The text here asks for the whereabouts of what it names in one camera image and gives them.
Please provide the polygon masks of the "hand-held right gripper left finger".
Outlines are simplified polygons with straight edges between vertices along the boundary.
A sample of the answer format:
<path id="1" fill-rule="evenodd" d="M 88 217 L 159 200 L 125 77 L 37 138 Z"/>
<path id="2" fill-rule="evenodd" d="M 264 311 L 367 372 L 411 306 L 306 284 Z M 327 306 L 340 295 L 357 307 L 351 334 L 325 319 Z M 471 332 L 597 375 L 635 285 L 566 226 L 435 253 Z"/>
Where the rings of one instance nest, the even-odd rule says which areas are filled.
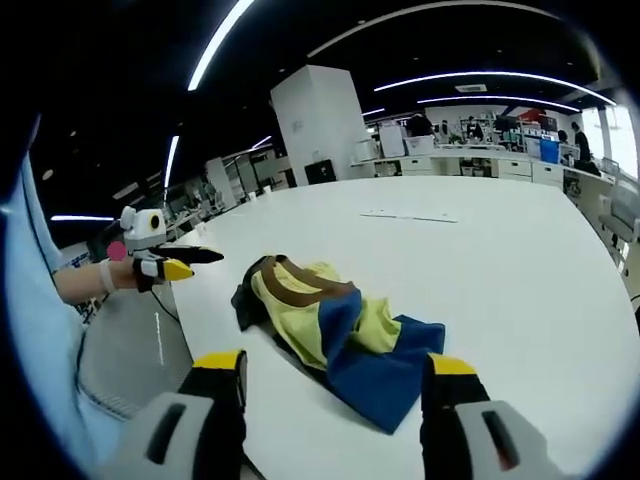
<path id="1" fill-rule="evenodd" d="M 247 353 L 205 355 L 176 392 L 127 424 L 97 479 L 239 479 L 246 438 Z"/>

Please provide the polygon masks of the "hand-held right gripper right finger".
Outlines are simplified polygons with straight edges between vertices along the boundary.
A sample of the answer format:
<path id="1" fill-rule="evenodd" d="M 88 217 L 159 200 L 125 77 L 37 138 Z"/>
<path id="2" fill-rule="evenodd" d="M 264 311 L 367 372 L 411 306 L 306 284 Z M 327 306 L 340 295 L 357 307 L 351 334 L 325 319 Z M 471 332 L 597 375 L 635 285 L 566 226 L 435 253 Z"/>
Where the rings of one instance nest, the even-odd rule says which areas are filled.
<path id="1" fill-rule="evenodd" d="M 421 394 L 426 479 L 564 479 L 545 437 L 514 407 L 492 400 L 473 367 L 431 354 Z"/>

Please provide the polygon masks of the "person's left hand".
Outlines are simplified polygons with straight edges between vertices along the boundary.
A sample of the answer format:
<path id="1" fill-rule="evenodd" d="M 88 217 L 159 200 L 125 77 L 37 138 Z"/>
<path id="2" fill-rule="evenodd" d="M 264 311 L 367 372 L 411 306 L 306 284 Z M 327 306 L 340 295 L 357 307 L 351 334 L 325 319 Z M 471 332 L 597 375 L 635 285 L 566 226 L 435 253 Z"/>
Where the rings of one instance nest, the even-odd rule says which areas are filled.
<path id="1" fill-rule="evenodd" d="M 142 261 L 140 259 L 132 257 L 126 257 L 121 261 L 110 260 L 108 262 L 108 268 L 115 289 L 135 289 L 140 293 L 145 293 L 150 291 L 154 286 L 163 283 L 159 277 L 143 274 L 141 265 Z"/>

